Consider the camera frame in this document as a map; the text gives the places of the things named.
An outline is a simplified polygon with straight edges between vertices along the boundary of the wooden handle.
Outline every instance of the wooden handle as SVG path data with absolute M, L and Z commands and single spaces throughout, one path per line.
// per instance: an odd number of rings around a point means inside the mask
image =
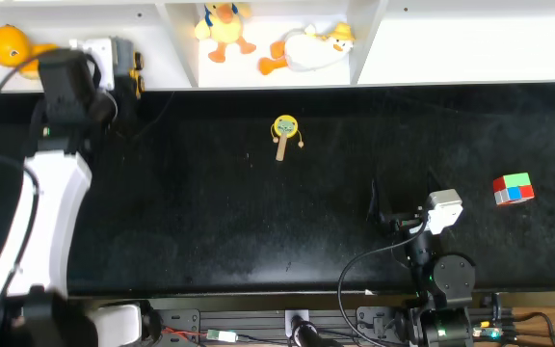
M 277 145 L 277 154 L 276 160 L 283 161 L 284 160 L 284 152 L 286 152 L 286 141 L 288 140 L 288 136 L 282 133 L 279 137 L 279 144 Z

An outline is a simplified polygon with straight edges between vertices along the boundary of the orange plush toy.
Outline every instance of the orange plush toy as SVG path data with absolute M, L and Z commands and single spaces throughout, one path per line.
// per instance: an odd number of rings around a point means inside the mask
M 0 65 L 3 67 L 17 67 L 24 61 L 42 52 L 53 50 L 57 45 L 32 44 L 29 38 L 12 25 L 0 27 Z M 38 79 L 38 61 L 34 60 L 20 70 L 21 76 Z

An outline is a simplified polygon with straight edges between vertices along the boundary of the green cube face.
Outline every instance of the green cube face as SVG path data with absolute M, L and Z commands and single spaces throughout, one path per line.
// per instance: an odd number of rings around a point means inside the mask
M 530 176 L 528 173 L 508 174 L 504 176 L 504 179 L 507 188 L 530 185 Z

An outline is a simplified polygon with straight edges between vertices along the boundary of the toy vehicle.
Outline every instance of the toy vehicle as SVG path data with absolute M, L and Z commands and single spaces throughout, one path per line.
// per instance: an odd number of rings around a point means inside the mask
M 70 40 L 73 49 L 80 49 L 93 56 L 100 72 L 100 88 L 112 91 L 119 84 L 131 82 L 137 98 L 145 92 L 145 80 L 140 71 L 145 66 L 143 55 L 134 50 L 131 40 L 118 37 L 91 40 Z

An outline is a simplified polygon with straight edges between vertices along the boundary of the black table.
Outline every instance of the black table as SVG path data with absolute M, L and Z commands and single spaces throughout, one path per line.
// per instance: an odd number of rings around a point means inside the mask
M 148 93 L 154 119 L 169 93 Z M 0 150 L 18 153 L 36 95 L 5 95 Z M 298 118 L 284 162 L 270 124 Z M 445 251 L 477 264 L 477 290 L 555 289 L 555 84 L 176 93 L 139 141 L 113 134 L 93 169 L 68 262 L 72 294 L 331 291 L 346 263 L 392 239 L 366 222 L 373 177 L 395 212 L 432 170 L 464 212 Z M 492 181 L 527 172 L 536 198 L 497 207 Z M 0 167 L 0 248 L 18 174 Z M 403 252 L 396 251 L 402 258 Z M 391 254 L 346 289 L 408 292 Z

